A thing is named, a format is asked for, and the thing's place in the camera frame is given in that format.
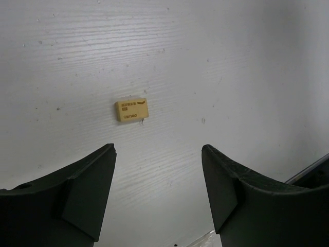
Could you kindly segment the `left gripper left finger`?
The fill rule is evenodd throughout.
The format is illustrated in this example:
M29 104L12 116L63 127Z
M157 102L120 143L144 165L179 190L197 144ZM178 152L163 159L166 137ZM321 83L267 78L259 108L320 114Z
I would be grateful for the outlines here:
M1 246L93 246L99 241L116 163L113 144L1 190Z

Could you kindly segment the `yellow eraser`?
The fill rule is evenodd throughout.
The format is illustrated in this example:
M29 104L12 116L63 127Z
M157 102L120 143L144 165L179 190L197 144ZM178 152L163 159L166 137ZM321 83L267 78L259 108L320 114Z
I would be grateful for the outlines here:
M117 101L115 109L119 122L138 121L149 117L146 98Z

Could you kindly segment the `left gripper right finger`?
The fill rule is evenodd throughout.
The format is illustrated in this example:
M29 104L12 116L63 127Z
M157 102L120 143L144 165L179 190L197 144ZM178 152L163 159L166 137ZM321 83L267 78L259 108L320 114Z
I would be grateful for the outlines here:
M202 166L222 246L328 246L328 185L271 179L211 145L202 148Z

